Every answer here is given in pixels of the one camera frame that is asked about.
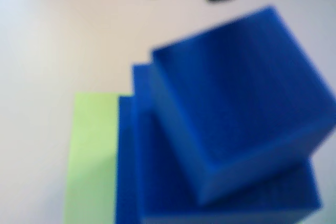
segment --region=block face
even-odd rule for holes
[[[138,207],[135,176],[132,98],[119,98],[119,141],[116,224],[137,224]]]
[[[198,146],[208,171],[286,141],[295,150],[286,161],[303,160],[323,140],[305,136],[307,144],[299,146],[304,133],[319,135],[336,124],[333,95],[271,7],[155,50],[152,79],[169,139],[179,139],[170,121],[183,118],[181,127],[193,135],[185,142]],[[179,143],[173,143],[176,155],[188,163]],[[195,183],[196,191],[206,184]]]
[[[211,205],[199,206],[153,113],[149,66],[134,68],[134,90],[134,136],[142,223],[289,224],[320,207],[309,162]]]

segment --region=blue foam block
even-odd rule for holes
[[[153,52],[155,111],[200,205],[308,158],[336,103],[269,7]]]
[[[137,224],[137,191],[131,97],[119,98],[117,203],[115,224]]]
[[[134,137],[141,223],[293,224],[320,208],[308,161],[230,197],[199,206],[153,113],[148,66],[134,68],[134,90]],[[120,162],[129,163],[129,160],[133,162],[129,157]]]

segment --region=green foam block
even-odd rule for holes
[[[76,94],[64,224],[114,223],[119,95]]]

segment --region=white surface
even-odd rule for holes
[[[0,223],[61,223],[77,91],[130,91],[153,46],[275,4],[336,90],[336,0],[0,0]],[[336,222],[336,139],[314,156]]]

